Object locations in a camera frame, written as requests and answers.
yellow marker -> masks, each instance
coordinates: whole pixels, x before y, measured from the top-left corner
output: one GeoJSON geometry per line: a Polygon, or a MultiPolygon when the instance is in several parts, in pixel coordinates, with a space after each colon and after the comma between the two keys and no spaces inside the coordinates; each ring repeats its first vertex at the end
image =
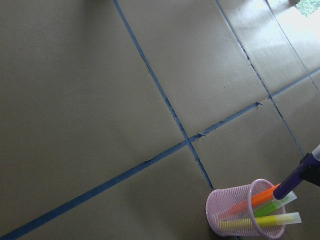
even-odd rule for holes
{"type": "MultiPolygon", "coordinates": [[[[300,215],[298,212],[256,217],[255,220],[261,228],[278,226],[278,225],[301,223],[301,218],[300,218],[300,215]]],[[[254,226],[253,226],[250,218],[244,218],[244,219],[239,219],[239,220],[235,220],[235,221],[222,221],[222,222],[220,222],[220,229],[222,231],[251,229],[253,227],[254,226]]]]}

orange marker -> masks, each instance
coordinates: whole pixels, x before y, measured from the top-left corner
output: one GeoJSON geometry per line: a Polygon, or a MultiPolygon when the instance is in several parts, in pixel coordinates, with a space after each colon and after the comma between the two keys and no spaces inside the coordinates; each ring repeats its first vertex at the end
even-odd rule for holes
{"type": "MultiPolygon", "coordinates": [[[[277,184],[265,191],[262,191],[254,196],[252,196],[252,207],[256,207],[260,204],[263,204],[264,202],[267,202],[269,200],[272,200],[274,198],[274,190],[280,185],[277,184]]],[[[242,213],[247,209],[247,200],[244,200],[242,202],[237,203],[236,205],[230,207],[226,212],[222,213],[219,217],[225,218],[228,215],[236,215],[239,213],[242,213]]]]}

green marker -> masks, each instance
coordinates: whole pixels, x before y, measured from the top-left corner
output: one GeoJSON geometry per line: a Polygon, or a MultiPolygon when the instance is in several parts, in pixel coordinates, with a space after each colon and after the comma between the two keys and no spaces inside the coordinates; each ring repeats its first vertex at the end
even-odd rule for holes
{"type": "Polygon", "coordinates": [[[281,208],[282,206],[290,203],[291,201],[297,199],[297,196],[293,191],[289,192],[283,199],[281,200],[273,200],[258,210],[254,211],[253,215],[257,217],[264,217],[274,212],[275,210],[281,208]]]}

purple marker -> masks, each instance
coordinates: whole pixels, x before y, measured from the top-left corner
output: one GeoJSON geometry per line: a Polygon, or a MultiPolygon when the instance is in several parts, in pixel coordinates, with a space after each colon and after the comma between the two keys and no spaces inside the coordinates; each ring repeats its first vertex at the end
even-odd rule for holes
{"type": "Polygon", "coordinates": [[[320,186],[320,145],[303,157],[300,165],[273,191],[273,196],[283,199],[302,180],[320,186]]]}

pencil cup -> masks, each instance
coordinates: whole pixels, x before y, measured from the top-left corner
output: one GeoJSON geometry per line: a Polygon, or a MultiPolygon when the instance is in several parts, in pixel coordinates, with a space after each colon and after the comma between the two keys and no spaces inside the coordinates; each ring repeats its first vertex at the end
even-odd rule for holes
{"type": "Polygon", "coordinates": [[[273,200],[277,187],[265,179],[251,184],[210,193],[206,201],[206,217],[210,227],[220,236],[263,236],[270,240],[279,239],[285,231],[285,223],[277,222],[276,215],[286,213],[285,207],[265,217],[254,216],[254,211],[273,200]]]}

